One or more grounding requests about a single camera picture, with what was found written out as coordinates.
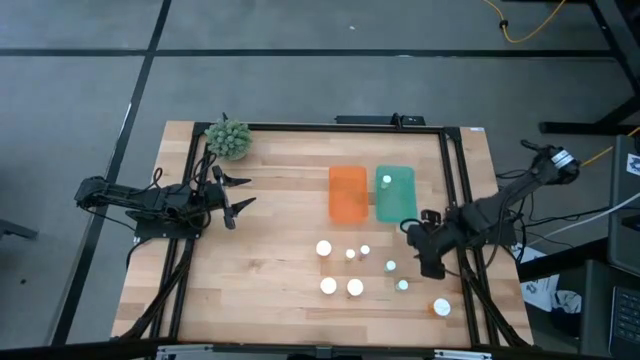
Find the gray floor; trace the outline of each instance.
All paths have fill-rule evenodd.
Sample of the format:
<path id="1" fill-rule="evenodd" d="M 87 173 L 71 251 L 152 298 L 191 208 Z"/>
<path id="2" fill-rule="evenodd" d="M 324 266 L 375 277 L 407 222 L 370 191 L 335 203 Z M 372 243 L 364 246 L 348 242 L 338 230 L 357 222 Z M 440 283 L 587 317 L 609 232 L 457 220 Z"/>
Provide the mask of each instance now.
<path id="1" fill-rule="evenodd" d="M 553 8 L 498 4 L 514 37 Z M 146 48 L 160 5 L 3 1 L 0 47 Z M 635 51 L 609 5 L 601 4 L 603 12 L 623 47 Z M 583 5 L 568 5 L 538 37 L 517 46 L 503 40 L 497 22 L 480 0 L 183 0 L 171 7 L 160 48 L 606 47 Z M 48 342 L 88 218 L 73 195 L 84 177 L 104 172 L 141 63 L 139 57 L 0 58 L 0 218 L 40 230 L 36 241 L 7 237 L 0 243 L 0 348 Z M 482 126 L 496 171 L 530 162 L 521 138 L 562 145 L 586 159 L 613 138 L 543 136 L 536 124 L 594 121 L 630 95 L 620 67 L 604 60 L 156 58 L 118 181 L 148 183 L 167 120 L 214 120 L 222 111 L 250 122 L 331 122 L 338 114 L 398 111 L 424 114 L 437 125 Z M 605 157 L 571 186 L 540 190 L 536 216 L 607 205 L 609 172 Z M 575 245 L 605 231 L 600 222 L 557 240 Z M 71 342 L 108 338 L 131 238 L 128 230 L 105 225 Z M 552 253 L 562 246 L 536 248 Z M 543 332 L 535 335 L 539 343 L 557 345 Z"/>

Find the wooden tabletop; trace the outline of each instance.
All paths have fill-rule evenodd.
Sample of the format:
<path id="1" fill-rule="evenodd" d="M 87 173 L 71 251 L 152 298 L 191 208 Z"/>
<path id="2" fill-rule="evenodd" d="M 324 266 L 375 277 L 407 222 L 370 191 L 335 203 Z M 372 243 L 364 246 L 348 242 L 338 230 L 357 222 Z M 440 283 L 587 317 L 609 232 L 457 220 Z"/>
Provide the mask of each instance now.
<path id="1" fill-rule="evenodd" d="M 193 128 L 192 122 L 167 123 L 156 167 L 164 169 L 161 185 L 179 183 Z M 481 129 L 463 128 L 463 146 L 474 198 L 497 191 Z M 179 339 L 197 342 L 260 344 L 332 344 L 392 347 L 468 347 L 460 279 L 420 276 L 415 250 L 397 225 L 375 219 L 374 175 L 378 165 L 415 169 L 418 209 L 444 212 L 448 204 L 438 138 L 426 134 L 254 131 L 251 152 L 237 162 L 219 161 L 232 177 L 252 182 L 228 190 L 233 202 L 257 200 L 224 227 L 221 214 L 196 241 Z M 204 147 L 204 137 L 200 140 Z M 450 147 L 458 200 L 462 200 L 455 152 Z M 328 170 L 336 165 L 367 168 L 369 220 L 362 225 L 333 225 L 328 214 Z M 315 245 L 329 240 L 333 251 L 319 258 Z M 362 261 L 346 262 L 345 250 L 369 245 Z M 158 290 L 167 240 L 154 240 L 133 254 L 113 335 L 128 330 Z M 490 247 L 485 247 L 488 258 Z M 394 260 L 395 272 L 384 272 Z M 443 258 L 458 272 L 454 252 Z M 336 279 L 338 290 L 327 296 L 320 281 Z M 488 270 L 494 301 L 520 336 L 531 332 L 512 258 L 502 249 Z M 360 297 L 349 298 L 349 279 L 364 283 Z M 396 281 L 409 289 L 395 291 Z M 452 305 L 447 317 L 428 313 L 437 298 Z M 168 332 L 173 299 L 168 300 L 161 334 Z M 476 303 L 481 337 L 486 340 L 482 307 Z"/>

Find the black cable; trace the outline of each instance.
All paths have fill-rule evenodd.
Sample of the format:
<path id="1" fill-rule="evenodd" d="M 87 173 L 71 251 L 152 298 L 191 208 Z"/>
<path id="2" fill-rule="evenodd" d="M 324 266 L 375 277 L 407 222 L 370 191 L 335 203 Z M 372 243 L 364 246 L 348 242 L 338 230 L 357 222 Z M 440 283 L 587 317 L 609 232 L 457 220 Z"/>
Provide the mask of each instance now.
<path id="1" fill-rule="evenodd" d="M 520 176 L 522 176 L 527 171 L 528 170 L 525 170 L 525 169 L 516 169 L 516 170 L 511 170 L 511 171 L 506 171 L 506 172 L 503 172 L 503 173 L 496 174 L 496 177 L 498 179 L 515 179 L 515 178 L 519 178 Z"/>
<path id="2" fill-rule="evenodd" d="M 213 165 L 213 163 L 216 161 L 216 159 L 218 158 L 218 155 L 211 154 L 209 156 L 203 156 L 200 160 L 198 160 L 198 162 L 194 165 L 193 167 L 193 172 L 194 175 L 189 178 L 187 181 L 182 183 L 182 186 L 180 186 L 177 190 L 174 190 L 168 194 L 176 194 L 179 193 L 180 191 L 182 191 L 182 189 L 184 189 L 186 186 L 188 186 L 189 184 L 191 184 L 192 181 L 195 181 L 196 184 L 201 185 L 198 182 L 198 177 L 200 177 L 203 173 L 205 173 L 207 170 L 209 170 L 209 168 L 211 167 L 211 165 Z M 198 169 L 198 166 L 201 166 L 200 171 L 198 171 L 196 173 L 196 170 Z"/>
<path id="3" fill-rule="evenodd" d="M 574 246 L 573 246 L 573 245 L 571 245 L 571 244 L 563 243 L 563 242 L 561 242 L 561 241 L 549 240 L 549 239 L 547 239 L 546 237 L 544 237 L 544 236 L 542 236 L 542 235 L 540 235 L 540 234 L 536 234 L 536 233 L 531 232 L 531 231 L 524 231 L 524 232 L 523 232 L 523 234 L 525 234 L 525 233 L 526 233 L 526 234 L 529 234 L 529 235 L 537 236 L 537 237 L 539 237 L 540 239 L 542 239 L 542 240 L 544 240 L 544 241 L 548 241 L 548 242 L 553 243 L 553 244 L 564 245 L 564 246 L 570 247 L 570 248 L 572 248 L 572 249 L 574 248 Z"/>
<path id="4" fill-rule="evenodd" d="M 460 277 L 460 274 L 456 274 L 456 273 L 454 273 L 453 271 L 451 271 L 451 270 L 447 269 L 446 267 L 444 268 L 444 272 L 446 272 L 446 273 L 447 273 L 447 274 L 449 274 L 449 275 L 453 275 L 453 276 L 455 276 L 455 277 Z"/>
<path id="5" fill-rule="evenodd" d="M 507 245 L 500 245 L 502 246 L 502 248 L 507 252 L 507 254 L 509 254 L 509 256 L 511 256 L 511 258 L 513 259 L 513 261 L 516 261 L 516 257 L 513 256 L 513 252 L 511 251 L 511 249 L 509 249 L 509 247 Z"/>
<path id="6" fill-rule="evenodd" d="M 520 253 L 516 258 L 516 265 L 520 265 L 520 263 L 522 263 L 522 258 L 524 257 L 524 249 L 527 247 L 527 231 L 525 230 L 526 226 L 522 218 L 520 218 L 520 224 L 521 224 L 520 231 L 522 231 L 522 249 L 520 249 Z"/>
<path id="7" fill-rule="evenodd" d="M 491 266 L 491 264 L 493 263 L 493 260 L 496 258 L 496 254 L 498 253 L 498 248 L 500 247 L 500 240 L 502 239 L 502 223 L 504 222 L 504 214 L 506 212 L 505 208 L 510 198 L 511 198 L 511 195 L 508 195 L 500 205 L 500 216 L 498 217 L 498 236 L 496 237 L 496 240 L 495 240 L 496 243 L 493 245 L 493 251 L 491 252 L 489 261 L 487 261 L 487 263 L 483 266 L 483 269 L 480 270 L 479 265 L 476 265 L 476 267 L 478 267 L 478 272 L 487 271 L 487 269 L 489 269 L 489 266 Z"/>
<path id="8" fill-rule="evenodd" d="M 529 221 L 535 221 L 533 220 L 533 211 L 536 207 L 536 202 L 535 199 L 533 198 L 533 193 L 531 193 L 531 210 L 529 210 Z"/>
<path id="9" fill-rule="evenodd" d="M 86 212 L 88 212 L 89 214 L 93 214 L 93 215 L 95 215 L 95 216 L 99 216 L 99 217 L 101 217 L 101 218 L 104 218 L 104 219 L 107 219 L 107 220 L 111 220 L 111 221 L 113 221 L 113 222 L 114 222 L 114 223 L 116 223 L 116 224 L 120 224 L 120 225 L 122 225 L 122 226 L 124 226 L 124 227 L 126 227 L 126 228 L 130 229 L 130 230 L 131 230 L 131 231 L 133 231 L 133 232 L 135 232 L 135 231 L 136 231 L 136 229 L 134 229 L 134 228 L 132 228 L 131 226 L 129 226 L 129 225 L 127 225 L 127 224 L 123 223 L 122 221 L 116 220 L 116 219 L 114 219 L 114 218 L 110 218 L 110 217 L 108 217 L 107 215 L 98 214 L 97 212 L 95 212 L 95 211 L 91 211 L 91 210 L 89 210 L 89 209 L 83 209 L 83 210 L 84 210 L 84 211 L 86 211 Z"/>
<path id="10" fill-rule="evenodd" d="M 162 170 L 161 167 L 155 169 L 153 171 L 153 179 L 151 180 L 151 184 L 149 184 L 149 186 L 147 186 L 144 189 L 138 190 L 138 191 L 134 191 L 129 193 L 129 195 L 138 195 L 138 194 L 142 194 L 143 192 L 151 189 L 152 187 L 156 187 L 156 188 L 160 188 L 160 184 L 158 184 L 158 181 L 160 180 L 160 178 L 162 177 L 162 174 L 164 173 L 164 170 Z"/>
<path id="11" fill-rule="evenodd" d="M 538 225 L 547 224 L 547 223 L 550 223 L 550 222 L 553 222 L 553 221 L 558 221 L 558 220 L 578 221 L 578 220 L 580 220 L 580 218 L 582 216 L 596 214 L 596 213 L 599 213 L 599 212 L 607 211 L 609 209 L 610 209 L 609 206 L 605 206 L 605 207 L 602 207 L 602 208 L 599 208 L 599 209 L 584 211 L 584 212 L 570 214 L 570 215 L 546 217 L 546 218 L 537 220 L 533 224 L 527 224 L 526 227 L 538 226 Z M 620 210 L 638 210 L 638 209 L 640 209 L 640 208 L 634 207 L 634 206 L 625 206 L 623 208 L 618 209 L 617 211 L 620 211 Z"/>
<path id="12" fill-rule="evenodd" d="M 140 241 L 139 241 L 137 244 L 135 244 L 135 245 L 133 245 L 133 246 L 131 247 L 131 249 L 130 249 L 130 250 L 129 250 L 129 252 L 127 253 L 127 261 L 126 261 L 126 263 L 125 263 L 125 264 L 126 264 L 125 269 L 129 269 L 129 262 L 131 261 L 131 255 L 133 255 L 133 252 L 134 252 L 134 251 L 135 251 L 135 250 L 136 250 L 140 245 L 145 244 L 145 243 L 146 243 L 147 241 L 149 241 L 149 240 L 150 240 L 150 239 L 144 239 L 144 240 L 143 240 L 143 239 L 140 239 Z"/>
<path id="13" fill-rule="evenodd" d="M 408 229 L 404 229 L 404 225 L 408 224 L 408 223 L 417 223 L 418 225 L 422 225 L 422 221 L 415 219 L 415 218 L 410 218 L 410 219 L 404 219 L 400 222 L 400 231 L 402 231 L 403 233 L 407 233 Z"/>

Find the orange container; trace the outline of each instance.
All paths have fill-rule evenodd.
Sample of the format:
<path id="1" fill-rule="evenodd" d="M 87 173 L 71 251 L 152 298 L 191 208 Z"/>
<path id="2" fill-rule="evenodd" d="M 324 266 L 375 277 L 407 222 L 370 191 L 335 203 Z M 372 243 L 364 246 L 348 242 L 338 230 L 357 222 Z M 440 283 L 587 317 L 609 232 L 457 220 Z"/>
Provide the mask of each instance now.
<path id="1" fill-rule="evenodd" d="M 359 224 L 367 220 L 369 194 L 366 168 L 329 168 L 329 217 L 336 224 Z"/>

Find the succulent plant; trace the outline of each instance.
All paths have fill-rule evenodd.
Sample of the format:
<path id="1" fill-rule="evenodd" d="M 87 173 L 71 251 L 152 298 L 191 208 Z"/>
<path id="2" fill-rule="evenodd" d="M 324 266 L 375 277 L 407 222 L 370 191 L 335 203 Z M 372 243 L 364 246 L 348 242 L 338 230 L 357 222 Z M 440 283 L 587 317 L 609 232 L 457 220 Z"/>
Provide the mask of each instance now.
<path id="1" fill-rule="evenodd" d="M 218 120 L 204 131 L 209 151 L 226 160 L 239 160 L 251 147 L 251 130 L 238 120 Z"/>

